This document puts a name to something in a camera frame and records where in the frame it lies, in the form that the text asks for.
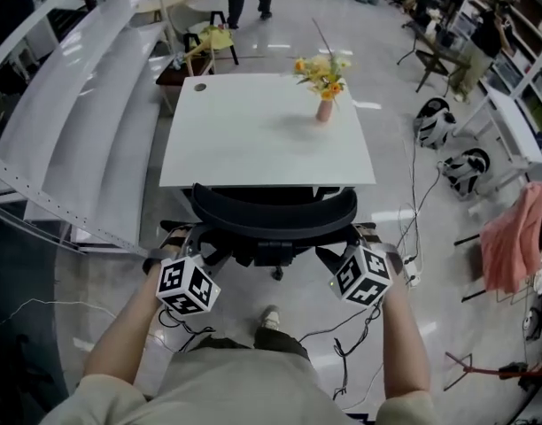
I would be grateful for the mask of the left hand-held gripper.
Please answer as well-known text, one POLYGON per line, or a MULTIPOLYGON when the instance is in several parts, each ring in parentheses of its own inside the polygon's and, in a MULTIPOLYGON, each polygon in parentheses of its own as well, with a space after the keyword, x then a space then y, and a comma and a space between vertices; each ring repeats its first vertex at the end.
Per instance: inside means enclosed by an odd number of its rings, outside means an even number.
POLYGON ((201 250, 200 239, 208 230, 204 224, 195 226, 179 254, 167 254, 160 261, 156 296, 181 316, 209 313, 221 293, 213 279, 221 268, 221 256, 208 260, 201 250))

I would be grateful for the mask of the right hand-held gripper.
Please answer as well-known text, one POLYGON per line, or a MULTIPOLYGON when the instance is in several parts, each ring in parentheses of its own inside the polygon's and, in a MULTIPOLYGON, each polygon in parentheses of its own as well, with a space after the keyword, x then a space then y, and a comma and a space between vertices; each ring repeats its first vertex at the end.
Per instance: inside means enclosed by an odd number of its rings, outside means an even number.
POLYGON ((371 307, 393 284, 393 245, 358 236, 342 251, 327 249, 329 288, 342 301, 371 307))

